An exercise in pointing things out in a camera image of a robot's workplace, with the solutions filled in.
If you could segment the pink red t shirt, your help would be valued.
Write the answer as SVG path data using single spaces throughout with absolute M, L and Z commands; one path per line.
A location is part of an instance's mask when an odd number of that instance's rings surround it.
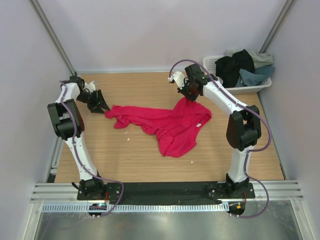
M 162 156 L 173 158 L 182 157 L 197 145 L 199 131 L 212 118 L 208 108 L 185 97 L 173 109 L 114 105 L 104 115 L 116 119 L 115 129 L 134 124 L 154 135 Z

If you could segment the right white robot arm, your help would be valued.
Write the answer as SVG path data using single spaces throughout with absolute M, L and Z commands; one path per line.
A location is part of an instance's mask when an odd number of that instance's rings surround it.
M 258 139 L 262 135 L 260 111 L 255 105 L 241 107 L 213 74 L 204 74 L 200 66 L 192 64 L 185 69 L 186 75 L 176 71 L 168 78 L 170 83 L 177 84 L 177 91 L 188 100 L 195 101 L 204 96 L 216 104 L 228 117 L 226 130 L 227 142 L 232 148 L 231 165 L 225 180 L 225 192 L 231 198 L 242 195 L 249 186 L 246 175 L 247 164 Z

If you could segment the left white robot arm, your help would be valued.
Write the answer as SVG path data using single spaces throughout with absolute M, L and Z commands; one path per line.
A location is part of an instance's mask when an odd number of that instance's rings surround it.
M 110 110 L 102 91 L 92 81 L 86 83 L 77 74 L 60 82 L 61 93 L 47 110 L 57 137 L 68 146 L 79 172 L 79 184 L 72 183 L 78 190 L 78 197 L 101 200 L 106 195 L 104 181 L 93 164 L 84 139 L 85 123 L 76 101 L 87 105 L 95 114 L 104 114 Z

